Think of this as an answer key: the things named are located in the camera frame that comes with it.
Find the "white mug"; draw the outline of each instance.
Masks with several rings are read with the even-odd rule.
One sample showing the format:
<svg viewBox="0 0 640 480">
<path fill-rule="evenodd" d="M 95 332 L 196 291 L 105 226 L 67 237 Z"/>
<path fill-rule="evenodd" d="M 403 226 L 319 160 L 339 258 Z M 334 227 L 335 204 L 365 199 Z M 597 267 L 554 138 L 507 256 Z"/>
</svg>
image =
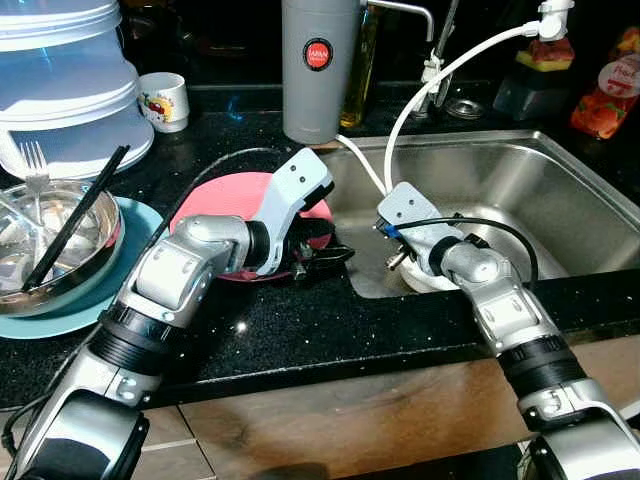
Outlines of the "white mug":
<svg viewBox="0 0 640 480">
<path fill-rule="evenodd" d="M 189 123 L 187 86 L 177 73 L 155 72 L 141 76 L 138 104 L 159 132 L 179 132 Z"/>
</svg>

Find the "sink basin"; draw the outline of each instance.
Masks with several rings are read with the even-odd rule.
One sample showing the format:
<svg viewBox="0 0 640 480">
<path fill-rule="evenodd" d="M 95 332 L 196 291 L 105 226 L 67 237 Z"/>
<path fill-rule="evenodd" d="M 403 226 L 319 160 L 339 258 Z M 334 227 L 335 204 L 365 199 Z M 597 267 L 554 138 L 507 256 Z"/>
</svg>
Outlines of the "sink basin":
<svg viewBox="0 0 640 480">
<path fill-rule="evenodd" d="M 386 137 L 356 139 L 382 173 Z M 351 152 L 323 154 L 336 188 L 327 201 L 336 235 L 356 250 L 349 277 L 366 298 L 414 291 L 385 260 L 398 244 L 372 231 L 381 195 Z M 404 136 L 394 153 L 394 184 L 412 183 L 445 216 L 497 220 L 524 233 L 538 254 L 540 278 L 559 278 L 640 266 L 640 209 L 577 158 L 536 131 Z M 524 248 L 508 233 L 459 225 L 506 255 L 523 280 Z"/>
</svg>

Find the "red packaged food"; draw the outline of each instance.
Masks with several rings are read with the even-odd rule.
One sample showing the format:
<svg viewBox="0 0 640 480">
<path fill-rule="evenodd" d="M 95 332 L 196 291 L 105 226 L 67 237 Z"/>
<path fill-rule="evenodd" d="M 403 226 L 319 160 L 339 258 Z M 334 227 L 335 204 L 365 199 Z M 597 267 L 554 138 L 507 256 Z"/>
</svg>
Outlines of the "red packaged food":
<svg viewBox="0 0 640 480">
<path fill-rule="evenodd" d="M 640 28 L 628 28 L 600 70 L 593 91 L 571 114 L 570 125 L 596 138 L 611 138 L 640 95 Z"/>
</svg>

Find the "teal plate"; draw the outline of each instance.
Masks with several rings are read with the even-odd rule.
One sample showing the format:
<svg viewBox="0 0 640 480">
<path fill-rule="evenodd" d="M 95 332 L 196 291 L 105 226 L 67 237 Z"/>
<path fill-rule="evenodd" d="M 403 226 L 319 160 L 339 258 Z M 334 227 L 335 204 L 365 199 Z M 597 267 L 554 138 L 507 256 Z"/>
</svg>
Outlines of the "teal plate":
<svg viewBox="0 0 640 480">
<path fill-rule="evenodd" d="M 125 277 L 162 217 L 153 208 L 130 198 L 117 197 L 124 217 L 124 242 L 113 269 L 83 298 L 70 305 L 35 317 L 13 318 L 0 315 L 0 337 L 34 340 L 55 337 L 96 323 L 98 315 L 113 300 Z"/>
</svg>

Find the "chopsticks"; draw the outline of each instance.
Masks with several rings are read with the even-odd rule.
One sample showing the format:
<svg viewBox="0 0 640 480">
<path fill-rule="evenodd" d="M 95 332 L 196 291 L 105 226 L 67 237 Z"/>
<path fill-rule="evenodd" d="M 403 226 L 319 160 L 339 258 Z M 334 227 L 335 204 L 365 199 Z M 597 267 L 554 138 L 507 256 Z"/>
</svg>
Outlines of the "chopsticks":
<svg viewBox="0 0 640 480">
<path fill-rule="evenodd" d="M 129 151 L 129 148 L 129 145 L 125 147 L 121 145 L 116 149 L 113 155 L 111 155 L 111 158 L 100 172 L 100 175 L 98 175 L 98 178 L 96 178 L 96 181 L 91 185 L 91 188 L 87 190 L 87 193 L 84 194 L 78 205 L 76 205 L 76 208 L 64 223 L 62 229 L 58 232 L 58 235 L 56 235 L 56 238 L 53 239 L 51 245 L 47 248 L 47 251 L 44 252 L 44 255 L 38 264 L 27 277 L 27 280 L 22 286 L 23 292 L 27 292 L 42 283 L 47 272 L 58 259 L 62 250 L 64 250 L 64 247 L 76 231 L 76 228 L 78 228 L 78 225 L 82 221 L 82 217 L 84 217 L 87 211 L 93 206 L 98 195 L 100 195 L 102 190 L 104 190 L 104 187 L 107 185 L 107 182 L 116 171 L 116 168 L 118 168 L 118 165 Z"/>
</svg>

